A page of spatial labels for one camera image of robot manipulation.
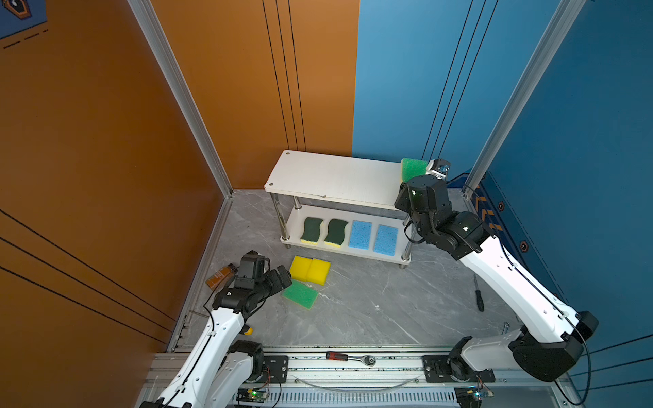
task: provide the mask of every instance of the black line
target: black line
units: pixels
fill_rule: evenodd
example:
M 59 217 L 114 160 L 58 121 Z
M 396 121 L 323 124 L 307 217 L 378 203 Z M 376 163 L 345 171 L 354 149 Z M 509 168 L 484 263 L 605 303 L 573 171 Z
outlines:
M 166 313 L 164 313 L 163 311 L 161 311 L 161 310 L 159 310 L 158 308 L 156 308 L 153 304 L 151 304 L 151 303 L 149 303 L 148 301 L 146 301 L 145 299 L 141 298 L 139 295 L 135 294 L 135 293 L 132 292 L 131 290 L 125 288 L 123 285 L 120 285 L 118 282 L 114 281 L 114 280 L 111 279 L 110 277 L 104 275 L 102 272 L 98 271 L 98 270 L 95 269 L 94 267 L 90 266 L 90 265 L 87 264 L 86 262 L 82 261 L 82 260 L 79 259 L 78 257 L 76 257 L 76 256 L 74 256 L 73 254 L 71 254 L 70 252 L 66 251 L 64 248 L 62 248 L 62 247 L 58 246 L 56 243 L 50 241 L 48 238 L 45 238 L 43 235 L 41 235 L 41 234 L 39 234 L 38 232 L 34 231 L 32 228 L 29 228 L 27 225 L 23 224 L 22 222 L 20 222 L 20 221 L 17 220 L 16 218 L 12 217 L 11 215 L 9 215 L 9 214 L 8 214 L 7 212 L 5 212 L 4 210 L 0 209 L 0 213 L 2 213 L 2 214 L 4 214 L 4 215 L 6 215 L 7 217 L 11 218 L 12 220 L 14 220 L 15 222 L 17 222 L 18 224 L 21 224 L 21 226 L 27 228 L 28 230 L 30 230 L 31 232 L 33 232 L 34 234 L 36 234 L 37 236 L 39 236 L 39 238 L 42 238 L 43 240 L 45 240 L 46 242 L 48 242 L 50 245 L 54 246 L 55 248 L 57 248 L 57 249 L 59 249 L 60 251 L 64 252 L 66 255 L 68 255 L 68 256 L 72 257 L 73 259 L 77 260 L 80 264 L 86 266 L 87 268 L 89 268 L 90 270 L 92 270 L 93 272 L 95 272 L 96 274 L 102 276 L 103 278 L 105 278 L 105 279 L 108 280 L 109 282 L 111 282 L 111 283 L 113 283 L 114 285 L 118 286 L 120 289 L 123 289 L 125 292 L 127 292 L 127 293 L 129 293 L 130 295 L 134 296 L 136 299 L 140 300 L 141 302 L 144 302 L 146 305 L 152 307 L 154 310 L 160 312 L 161 314 L 163 314 L 164 316 L 166 316 L 166 317 L 172 319 L 173 321 L 176 321 L 176 319 L 175 319 L 174 317 L 170 317 L 170 316 L 168 316 Z
M 590 388 L 590 390 L 599 390 L 601 388 L 610 388 L 612 386 L 620 386 L 620 385 L 648 383 L 649 381 L 653 381 L 653 378 L 647 378 L 645 380 L 637 380 L 637 381 L 628 381 L 627 383 L 618 383 L 618 384 L 610 384 L 610 385 L 603 385 L 603 386 L 593 386 L 592 388 Z
M 485 35 L 488 33 L 488 28 L 490 28 L 490 23 L 492 22 L 492 17 L 494 16 L 494 11 L 496 10 L 496 6 L 498 4 L 499 4 L 499 0 L 496 0 L 496 3 L 494 3 L 494 8 L 492 9 L 492 14 L 490 14 L 490 19 L 488 20 L 488 25 L 485 27 L 485 32 L 483 33 L 483 37 L 481 37 L 481 43 L 479 44 L 479 49 L 476 50 L 476 56 L 474 56 L 474 62 L 471 63 L 470 73 L 467 75 L 467 79 L 465 80 L 465 86 L 462 87 L 462 92 L 460 93 L 460 98 L 458 99 L 458 104 L 456 105 L 456 110 L 454 110 L 453 116 L 451 117 L 451 122 L 449 122 L 449 128 L 447 128 L 447 133 L 445 134 L 445 139 L 442 141 L 442 147 L 440 147 L 440 152 L 438 153 L 438 159 L 440 158 L 440 155 L 442 154 L 442 149 L 445 148 L 445 143 L 447 142 L 447 137 L 449 136 L 449 131 L 451 130 L 451 125 L 453 125 L 453 120 L 456 119 L 456 114 L 458 113 L 458 107 L 460 106 L 460 101 L 462 101 L 462 96 L 465 94 L 465 89 L 467 89 L 467 83 L 470 81 L 471 72 L 474 70 L 474 65 L 476 64 L 476 59 L 479 57 L 479 52 L 481 51 L 481 47 L 483 46 L 483 41 L 485 40 Z
M 630 361 L 630 362 L 627 362 L 627 363 L 615 364 L 615 365 L 613 365 L 613 366 L 609 366 L 609 367 L 603 367 L 603 368 L 593 369 L 593 370 L 592 370 L 592 373 L 595 373 L 595 372 L 597 372 L 597 371 L 602 371 L 602 370 L 604 370 L 604 369 L 616 368 L 616 367 L 622 367 L 622 366 L 628 366 L 628 365 L 630 365 L 630 364 L 641 363 L 642 361 L 649 361 L 649 360 L 653 360 L 653 357 L 647 357 L 647 358 L 642 358 L 642 359 L 640 359 L 640 360 Z M 585 371 L 584 373 L 571 374 L 570 377 L 575 377 L 576 375 L 583 375 L 583 374 L 587 374 L 587 371 Z
M 647 334 L 646 336 L 638 337 L 638 338 L 636 338 L 636 339 L 632 339 L 632 340 L 624 341 L 623 343 L 614 344 L 614 345 L 611 345 L 611 346 L 608 346 L 608 347 L 604 347 L 604 348 L 602 348 L 602 349 L 594 350 L 594 351 L 592 351 L 590 354 L 598 353 L 598 352 L 603 351 L 603 350 L 613 349 L 613 348 L 615 348 L 615 347 L 623 346 L 623 345 L 628 344 L 628 343 L 633 343 L 634 341 L 639 341 L 639 340 L 648 339 L 649 337 L 653 337 L 653 333 L 651 333 L 651 334 Z
M 445 95 L 445 89 L 447 89 L 447 82 L 449 82 L 449 75 L 451 75 L 451 69 L 453 68 L 453 61 L 456 60 L 456 54 L 458 53 L 458 47 L 460 46 L 460 40 L 462 40 L 462 34 L 465 31 L 465 25 L 467 25 L 467 19 L 470 17 L 471 5 L 474 3 L 474 0 L 471 0 L 470 7 L 467 9 L 467 16 L 465 16 L 465 22 L 462 24 L 462 29 L 460 30 L 460 37 L 458 37 L 458 44 L 456 44 L 456 50 L 453 53 L 453 58 L 451 59 L 451 65 L 449 65 L 449 72 L 447 72 L 447 79 L 445 80 L 445 85 L 442 87 L 442 93 L 440 94 L 440 100 L 438 102 L 438 108 L 436 109 L 436 114 L 433 116 L 433 123 L 431 123 L 431 130 L 428 132 L 428 138 L 426 138 L 426 144 L 424 145 L 424 151 L 422 152 L 422 160 L 424 160 L 424 154 L 426 154 L 426 148 L 428 147 L 428 141 L 431 140 L 431 133 L 433 132 L 433 126 L 436 124 L 436 118 L 438 117 L 438 111 L 440 110 L 440 104 L 442 103 L 442 98 Z
M 9 45 L 7 45 L 7 46 L 2 47 L 2 49 L 4 50 L 5 48 L 9 48 L 9 47 L 11 47 L 12 45 L 16 45 L 16 44 L 18 44 L 19 42 L 20 42 L 20 40 L 18 40 L 18 41 L 16 41 L 16 42 L 12 42 L 11 44 L 9 44 Z
M 467 61 L 467 55 L 470 53 L 471 44 L 472 42 L 474 42 L 474 36 L 476 35 L 476 29 L 479 26 L 479 22 L 481 21 L 481 16 L 483 15 L 483 10 L 485 9 L 485 3 L 487 3 L 487 0 L 483 0 L 483 6 L 481 7 L 481 12 L 479 13 L 479 17 L 476 20 L 474 31 L 471 32 L 470 43 L 467 45 L 467 51 L 465 51 L 465 58 L 462 59 L 462 64 L 460 64 L 460 70 L 458 71 L 458 78 L 456 78 L 456 83 L 453 86 L 453 91 L 451 91 L 451 97 L 449 98 L 449 103 L 447 104 L 445 115 L 442 117 L 442 123 L 440 123 L 440 129 L 438 130 L 438 137 L 436 137 L 436 142 L 433 143 L 433 149 L 431 149 L 431 156 L 428 157 L 429 160 L 431 159 L 431 157 L 433 157 L 433 152 L 436 150 L 436 146 L 438 145 L 438 139 L 440 139 L 440 133 L 442 132 L 442 127 L 444 126 L 445 120 L 447 119 L 447 113 L 449 113 L 449 107 L 451 107 L 451 101 L 453 101 L 453 96 L 456 94 L 458 81 L 460 80 L 462 69 L 465 67 L 465 61 Z
M 11 37 L 12 35 L 15 35 L 15 34 L 18 34 L 18 33 L 22 33 L 23 31 L 27 31 L 27 30 L 29 30 L 29 29 L 31 29 L 31 28 L 34 28 L 34 27 L 39 26 L 39 25 L 41 25 L 41 24 L 45 24 L 45 23 L 47 23 L 47 22 L 48 22 L 48 20 L 46 20 L 46 21 L 44 21 L 44 22 L 42 22 L 42 23 L 38 23 L 38 24 L 32 25 L 32 26 L 27 27 L 27 28 L 23 28 L 22 30 L 16 31 L 16 32 L 14 32 L 14 33 L 7 34 L 7 35 L 5 35 L 4 37 L 0 37 L 0 40 L 3 40 L 3 39 L 5 39 L 5 38 L 7 38 L 7 37 Z
M 146 320 L 148 320 L 148 321 L 150 321 L 150 322 L 156 324 L 158 327 L 160 327 L 160 328 L 162 328 L 162 329 L 165 329 L 165 330 L 168 330 L 170 333 L 172 333 L 172 330 L 169 330 L 169 329 L 166 328 L 165 326 L 161 326 L 159 323 L 155 322 L 155 321 L 152 320 L 152 319 L 149 319 L 149 318 L 146 317 L 146 316 L 141 315 L 139 312 L 135 311 L 135 310 L 132 309 L 131 307 L 126 306 L 126 305 L 123 305 L 123 304 L 120 303 L 119 301 L 117 301 L 117 300 L 113 299 L 112 297 L 110 297 L 110 296 L 108 296 L 108 295 L 106 295 L 106 294 L 100 292 L 100 291 L 97 290 L 96 288 L 94 288 L 94 287 L 92 287 L 92 286 L 90 286 L 90 285 L 87 285 L 86 283 L 84 283 L 84 282 L 82 282 L 81 280 L 75 278 L 74 276 L 71 276 L 71 275 L 67 274 L 66 272 L 64 272 L 63 270 L 57 268 L 56 266 L 47 263 L 46 261 L 42 260 L 41 258 L 37 257 L 36 255 L 34 255 L 34 254 L 30 253 L 30 252 L 27 252 L 25 249 L 22 249 L 21 247 L 19 247 L 19 246 L 16 245 L 15 243 L 9 242 L 8 240 L 2 238 L 1 236 L 0 236 L 0 240 L 1 240 L 1 241 L 4 241 L 4 242 L 6 242 L 6 243 L 8 243 L 9 245 L 13 246 L 13 247 L 16 248 L 17 250 L 21 251 L 22 253 L 25 253 L 25 254 L 29 255 L 30 257 L 36 259 L 37 261 L 39 261 L 39 262 L 41 262 L 41 263 L 43 263 L 43 264 L 45 264 L 45 265 L 51 267 L 51 268 L 54 269 L 55 271 L 57 271 L 57 272 L 59 272 L 59 273 L 61 273 L 61 274 L 66 275 L 67 277 L 71 278 L 73 281 L 75 281 L 75 282 L 77 282 L 77 283 L 81 283 L 82 285 L 84 285 L 84 286 L 86 286 L 87 288 L 91 289 L 93 292 L 96 292 L 96 293 L 101 294 L 101 295 L 104 296 L 105 298 L 107 298 L 107 299 L 109 299 L 109 300 L 111 300 L 111 301 L 113 301 L 113 302 L 119 304 L 120 306 L 124 307 L 125 309 L 130 310 L 130 311 L 136 313 L 137 315 L 141 316 L 143 319 L 146 319 Z
M 290 116 L 293 117 L 293 131 L 295 132 L 295 148 L 299 150 L 299 143 L 297 143 L 297 128 L 295 127 L 295 113 L 293 112 L 293 97 L 290 94 L 290 80 L 288 79 L 288 65 L 285 60 L 285 47 L 283 46 L 283 34 L 281 34 L 281 17 L 279 16 L 279 3 L 274 0 L 277 6 L 277 21 L 279 22 L 279 36 L 281 37 L 281 52 L 283 54 L 283 68 L 286 71 L 286 84 L 288 85 L 288 100 L 290 101 Z
M 154 337 L 154 336 L 150 336 L 149 334 L 147 334 L 147 333 L 145 333 L 145 332 L 141 332 L 141 331 L 140 331 L 139 329 L 137 329 L 137 328 L 133 328 L 132 326 L 129 326 L 128 324 L 122 323 L 121 321 L 118 321 L 118 320 L 114 319 L 114 318 L 111 317 L 111 316 L 107 316 L 107 315 L 105 315 L 104 313 L 102 313 L 102 312 L 100 312 L 100 311 L 97 311 L 97 310 L 95 310 L 95 309 L 93 309 L 93 308 L 91 308 L 91 307 L 88 307 L 87 305 L 81 304 L 80 302 L 77 302 L 76 300 L 70 299 L 68 296 L 65 296 L 64 294 L 61 294 L 61 293 L 56 292 L 56 291 L 54 291 L 54 290 L 52 290 L 52 289 L 50 289 L 50 288 L 48 288 L 48 287 L 45 287 L 45 286 L 41 285 L 40 283 L 36 283 L 36 282 L 34 282 L 33 280 L 31 280 L 31 279 L 28 279 L 28 278 L 26 278 L 26 277 L 24 277 L 24 276 L 22 276 L 22 275 L 17 274 L 16 272 L 10 271 L 9 269 L 5 268 L 4 266 L 0 266 L 0 269 L 2 269 L 2 270 L 4 270 L 4 271 L 6 271 L 6 272 L 12 274 L 13 276 L 16 276 L 16 277 L 19 277 L 20 279 L 23 279 L 24 281 L 30 282 L 30 283 L 33 284 L 33 285 L 36 285 L 36 286 L 38 286 L 38 287 L 40 287 L 40 288 L 42 288 L 42 289 L 45 289 L 45 290 L 47 290 L 47 291 L 50 292 L 50 293 L 54 293 L 55 295 L 60 296 L 60 297 L 62 297 L 62 298 L 64 298 L 64 299 L 66 299 L 66 300 L 70 300 L 72 303 L 77 304 L 77 305 L 79 305 L 79 306 L 82 306 L 84 309 L 88 309 L 88 310 L 90 310 L 90 311 L 92 311 L 92 312 L 97 313 L 97 314 L 100 315 L 100 316 L 104 316 L 104 317 L 106 317 L 106 318 L 109 319 L 109 320 L 112 320 L 112 321 L 114 321 L 114 322 L 116 322 L 116 323 L 118 323 L 118 324 L 121 324 L 121 325 L 123 325 L 124 327 L 128 327 L 128 328 L 134 330 L 135 332 L 138 332 L 138 333 L 141 333 L 141 334 L 143 334 L 143 335 L 145 335 L 145 336 L 148 336 L 149 338 L 154 339 L 154 340 L 158 341 L 159 343 L 167 344 L 165 341 L 161 341 L 161 340 L 157 339 L 157 338 Z
M 263 16 L 265 17 L 265 26 L 268 28 L 268 40 L 270 41 L 270 54 L 272 55 L 272 66 L 274 67 L 274 79 L 277 81 L 277 93 L 279 93 L 279 106 L 281 106 L 281 119 L 283 120 L 283 131 L 286 134 L 286 144 L 290 150 L 290 142 L 288 141 L 288 129 L 285 126 L 285 116 L 283 115 L 283 104 L 281 103 L 281 90 L 279 89 L 279 77 L 277 76 L 277 65 L 274 63 L 274 52 L 272 51 L 272 37 L 270 37 L 270 26 L 268 25 L 268 15 L 265 12 L 265 0 L 261 0 L 263 5 Z
M 293 54 L 295 55 L 295 74 L 297 75 L 297 95 L 299 95 L 299 114 L 302 118 L 302 135 L 304 136 L 304 151 L 306 149 L 306 131 L 304 130 L 304 111 L 302 109 L 302 92 L 299 90 L 299 70 L 297 69 L 297 51 L 295 50 L 295 32 L 293 31 L 293 15 L 290 12 L 290 0 L 288 0 L 288 17 L 290 17 L 290 34 L 293 38 Z

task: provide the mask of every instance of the lower shelf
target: lower shelf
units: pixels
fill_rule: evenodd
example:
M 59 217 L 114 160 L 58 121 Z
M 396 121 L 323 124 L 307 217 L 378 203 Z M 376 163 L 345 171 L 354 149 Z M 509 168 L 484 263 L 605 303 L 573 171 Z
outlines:
M 304 233 L 304 220 L 306 217 L 316 217 L 324 220 L 322 222 L 320 239 L 316 245 L 310 243 L 304 243 L 301 241 L 301 236 Z M 325 237 L 327 236 L 328 222 L 333 219 L 342 219 L 347 221 L 347 226 L 345 227 L 345 241 L 342 243 L 341 247 L 333 247 L 331 245 L 325 244 Z M 370 236 L 370 248 L 369 249 L 357 249 L 349 247 L 349 235 L 351 233 L 351 224 L 353 221 L 365 221 L 372 224 L 372 233 Z M 402 253 L 408 245 L 408 238 L 404 234 L 404 220 L 387 218 L 387 217 L 378 217 L 376 215 L 367 215 L 361 213 L 353 213 L 349 211 L 342 210 L 332 210 L 330 208 L 316 207 L 316 206 L 307 206 L 302 204 L 302 207 L 297 210 L 293 208 L 288 222 L 286 222 L 286 227 L 288 233 L 290 234 L 290 239 L 284 241 L 281 238 L 283 243 L 289 245 L 296 245 L 298 247 L 305 248 L 316 248 L 321 249 L 322 251 L 344 253 L 347 255 L 353 255 L 355 257 L 383 260 L 385 262 L 392 262 L 400 265 L 410 264 L 410 260 L 403 260 Z M 394 256 L 390 257 L 388 255 L 383 255 L 380 253 L 374 252 L 374 240 L 376 238 L 376 232 L 379 229 L 379 225 L 387 225 L 388 227 L 397 228 L 397 244 L 394 249 Z

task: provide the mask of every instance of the orange wall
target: orange wall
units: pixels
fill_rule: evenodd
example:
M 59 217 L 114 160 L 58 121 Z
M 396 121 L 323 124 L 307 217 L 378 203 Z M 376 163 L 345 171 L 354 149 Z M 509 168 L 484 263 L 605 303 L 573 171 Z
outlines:
M 222 197 L 127 2 L 46 6 L 0 44 L 3 405 L 128 407 Z
M 153 5 L 234 188 L 285 149 L 351 155 L 358 0 Z

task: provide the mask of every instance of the blue wall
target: blue wall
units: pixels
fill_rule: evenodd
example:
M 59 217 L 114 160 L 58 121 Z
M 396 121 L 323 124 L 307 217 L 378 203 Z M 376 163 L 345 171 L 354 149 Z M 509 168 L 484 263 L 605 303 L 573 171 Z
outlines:
M 567 301 L 599 319 L 590 350 L 653 333 L 652 67 L 653 2 L 588 1 L 490 167 Z M 592 367 L 651 356 L 653 337 L 594 353 Z M 652 373 L 653 360 L 607 369 L 592 387 Z M 577 388 L 585 378 L 574 377 Z M 587 406 L 624 395 L 629 407 L 650 406 L 652 388 L 593 390 Z
M 433 149 L 437 157 L 442 147 L 495 4 L 496 0 L 485 4 L 445 117 L 483 0 L 472 4 L 434 132 L 426 146 L 427 160 Z M 499 1 L 442 153 L 452 162 L 452 175 L 474 164 L 557 6 L 558 0 Z M 422 157 L 469 7 L 469 1 L 361 0 L 352 149 L 355 157 L 386 161 Z M 434 148 L 443 119 L 443 130 Z

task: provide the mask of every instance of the shelf top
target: shelf top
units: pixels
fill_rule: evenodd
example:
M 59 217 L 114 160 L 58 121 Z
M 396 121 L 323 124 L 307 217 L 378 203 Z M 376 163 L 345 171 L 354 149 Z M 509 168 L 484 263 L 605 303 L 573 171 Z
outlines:
M 284 150 L 265 191 L 395 210 L 402 165 Z

